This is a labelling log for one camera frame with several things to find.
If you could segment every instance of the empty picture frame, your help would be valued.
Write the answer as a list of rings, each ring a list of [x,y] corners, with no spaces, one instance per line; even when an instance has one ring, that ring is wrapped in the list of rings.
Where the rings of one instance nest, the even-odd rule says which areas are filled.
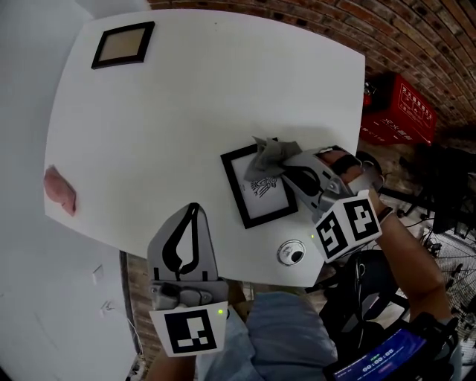
[[[154,21],[151,21],[105,31],[99,41],[91,68],[142,63],[154,26]]]
[[[292,189],[279,177],[256,182],[244,180],[246,169],[257,154],[256,144],[221,155],[223,166],[246,229],[298,211]]]

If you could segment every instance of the red box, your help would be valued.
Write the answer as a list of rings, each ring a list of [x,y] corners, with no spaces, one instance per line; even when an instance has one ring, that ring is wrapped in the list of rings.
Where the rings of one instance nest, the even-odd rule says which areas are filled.
[[[379,145],[431,145],[437,115],[426,99],[400,74],[383,74],[369,83],[376,90],[362,112],[360,136]]]

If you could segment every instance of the white cable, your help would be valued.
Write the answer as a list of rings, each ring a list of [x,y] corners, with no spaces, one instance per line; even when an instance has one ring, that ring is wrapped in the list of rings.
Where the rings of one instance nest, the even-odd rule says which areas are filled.
[[[121,315],[123,315],[127,322],[129,323],[129,325],[132,327],[132,329],[134,330],[134,333],[135,333],[135,337],[137,337],[137,341],[139,343],[139,348],[141,349],[141,353],[142,353],[142,356],[144,357],[144,363],[145,363],[145,367],[146,367],[146,370],[148,370],[148,367],[147,367],[147,359],[146,359],[146,355],[144,353],[144,347],[142,346],[142,342],[141,342],[141,338],[139,337],[139,334],[137,332],[137,330],[135,329],[135,326],[134,324],[129,320],[129,318],[127,317],[126,314],[124,314],[122,311],[114,308],[114,307],[111,307],[111,303],[109,302],[107,305],[106,305],[106,311],[111,311],[111,310],[115,310],[117,312],[119,312]]]

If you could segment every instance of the hand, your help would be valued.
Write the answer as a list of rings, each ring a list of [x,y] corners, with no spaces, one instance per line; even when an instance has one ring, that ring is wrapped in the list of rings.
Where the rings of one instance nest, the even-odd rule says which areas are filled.
[[[347,155],[347,152],[344,151],[329,151],[326,153],[322,153],[319,157],[324,160],[329,166],[334,164],[337,160],[339,160],[342,156]],[[344,181],[345,184],[349,184],[352,180],[359,177],[363,173],[363,170],[358,165],[353,165],[350,167],[345,173],[341,174],[341,179]],[[379,195],[375,192],[375,189],[369,189],[369,197],[370,201],[372,201],[373,209],[375,210],[377,216],[381,211],[386,208],[386,205],[380,201]]]

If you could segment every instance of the table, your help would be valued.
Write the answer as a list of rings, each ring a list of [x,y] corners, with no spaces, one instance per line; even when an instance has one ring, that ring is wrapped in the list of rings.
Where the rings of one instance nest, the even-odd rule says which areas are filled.
[[[91,69],[102,33],[154,21],[144,63]],[[70,217],[45,213],[88,237],[147,256],[162,223],[189,202],[205,210],[219,275],[311,286],[323,259],[299,212],[245,230],[220,155],[252,136],[303,149],[356,151],[364,57],[325,37],[254,16],[157,10],[99,19],[81,30],[57,89],[45,167],[77,191]],[[277,261],[287,240],[306,255]]]

